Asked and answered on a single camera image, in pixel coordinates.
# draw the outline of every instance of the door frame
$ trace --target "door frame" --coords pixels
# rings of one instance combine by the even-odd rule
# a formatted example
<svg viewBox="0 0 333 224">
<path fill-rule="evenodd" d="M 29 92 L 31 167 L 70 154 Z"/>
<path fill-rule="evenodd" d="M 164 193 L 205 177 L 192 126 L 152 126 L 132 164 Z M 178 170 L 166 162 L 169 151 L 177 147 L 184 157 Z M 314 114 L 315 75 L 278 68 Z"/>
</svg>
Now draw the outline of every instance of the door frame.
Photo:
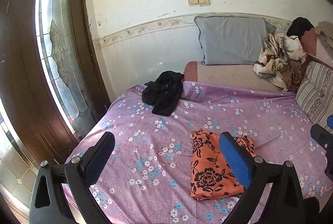
<svg viewBox="0 0 333 224">
<path fill-rule="evenodd" d="M 87 30 L 85 2 L 76 3 L 70 6 L 74 48 L 98 122 L 111 103 Z M 0 54 L 5 58 L 0 64 L 0 96 L 11 123 L 36 161 L 64 163 L 79 140 L 67 127 L 46 82 L 37 46 L 35 0 L 1 0 L 0 25 Z"/>
</svg>

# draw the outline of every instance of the bed mattress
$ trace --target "bed mattress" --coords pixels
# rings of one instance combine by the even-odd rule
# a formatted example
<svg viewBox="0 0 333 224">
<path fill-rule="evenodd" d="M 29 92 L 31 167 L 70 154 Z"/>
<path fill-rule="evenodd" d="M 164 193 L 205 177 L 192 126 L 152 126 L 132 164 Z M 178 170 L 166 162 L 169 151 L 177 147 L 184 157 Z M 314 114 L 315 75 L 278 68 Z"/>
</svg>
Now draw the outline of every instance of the bed mattress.
<svg viewBox="0 0 333 224">
<path fill-rule="evenodd" d="M 248 135 L 255 153 L 267 162 L 291 160 L 303 197 L 323 204 L 332 182 L 324 174 L 324 149 L 310 136 L 311 121 L 293 93 L 269 93 L 184 82 L 184 92 L 170 117 L 151 113 L 142 103 L 145 86 L 127 90 L 103 119 L 74 149 L 83 155 L 104 132 L 114 133 L 116 147 L 98 182 L 90 187 L 97 203 L 113 223 L 221 223 L 237 197 L 196 202 L 190 196 L 191 131 Z M 271 186 L 251 219 L 258 220 Z M 75 201 L 67 185 L 69 202 Z"/>
<path fill-rule="evenodd" d="M 184 70 L 184 80 L 230 86 L 254 91 L 278 92 L 269 81 L 253 71 L 253 65 L 203 65 L 190 61 Z"/>
</svg>

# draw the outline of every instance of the orange floral cloth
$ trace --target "orange floral cloth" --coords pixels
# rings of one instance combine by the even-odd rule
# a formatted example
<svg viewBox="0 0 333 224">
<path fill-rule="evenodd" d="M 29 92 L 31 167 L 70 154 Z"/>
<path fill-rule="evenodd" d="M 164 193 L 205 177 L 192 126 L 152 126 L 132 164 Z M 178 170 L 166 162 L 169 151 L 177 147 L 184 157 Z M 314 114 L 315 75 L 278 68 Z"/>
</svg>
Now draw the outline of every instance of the orange floral cloth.
<svg viewBox="0 0 333 224">
<path fill-rule="evenodd" d="M 191 197 L 197 201 L 228 198 L 242 194 L 245 190 L 221 153 L 219 137 L 219 134 L 202 129 L 192 132 Z M 242 136 L 234 139 L 239 146 L 255 156 L 251 138 Z"/>
</svg>

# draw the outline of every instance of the floral wall border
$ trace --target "floral wall border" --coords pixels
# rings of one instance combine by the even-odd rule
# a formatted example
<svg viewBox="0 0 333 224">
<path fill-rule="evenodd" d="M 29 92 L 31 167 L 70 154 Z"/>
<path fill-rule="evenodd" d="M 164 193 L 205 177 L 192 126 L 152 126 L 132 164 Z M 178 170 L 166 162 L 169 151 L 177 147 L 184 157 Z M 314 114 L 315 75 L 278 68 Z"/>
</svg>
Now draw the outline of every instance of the floral wall border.
<svg viewBox="0 0 333 224">
<path fill-rule="evenodd" d="M 292 23 L 290 20 L 257 15 L 257 14 L 248 14 L 248 13 L 202 13 L 202 14 L 190 14 L 182 15 L 176 17 L 169 17 L 164 19 L 159 19 L 144 24 L 140 24 L 134 27 L 126 28 L 118 32 L 112 33 L 105 37 L 100 38 L 99 40 L 94 40 L 94 46 L 96 49 L 106 47 L 111 44 L 121 42 L 126 39 L 137 37 L 144 34 L 149 34 L 156 31 L 162 31 L 173 28 L 180 27 L 190 27 L 196 26 L 194 23 L 194 18 L 196 16 L 210 17 L 210 16 L 221 16 L 221 17 L 250 17 L 250 18 L 260 18 L 264 19 L 268 23 L 274 25 L 277 28 L 288 29 Z"/>
</svg>

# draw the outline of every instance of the blue handle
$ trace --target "blue handle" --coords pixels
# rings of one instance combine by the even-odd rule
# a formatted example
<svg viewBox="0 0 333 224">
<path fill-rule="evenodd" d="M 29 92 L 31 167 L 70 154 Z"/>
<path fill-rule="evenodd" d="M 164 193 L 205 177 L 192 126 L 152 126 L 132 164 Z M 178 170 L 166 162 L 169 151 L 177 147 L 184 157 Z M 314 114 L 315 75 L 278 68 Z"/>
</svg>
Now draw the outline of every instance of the blue handle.
<svg viewBox="0 0 333 224">
<path fill-rule="evenodd" d="M 220 135 L 219 147 L 238 182 L 248 188 L 251 183 L 251 169 L 248 163 L 252 161 L 249 152 L 240 147 L 228 132 Z"/>
<path fill-rule="evenodd" d="M 326 122 L 327 122 L 327 126 L 331 129 L 333 129 L 333 116 L 332 115 L 327 118 Z"/>
</svg>

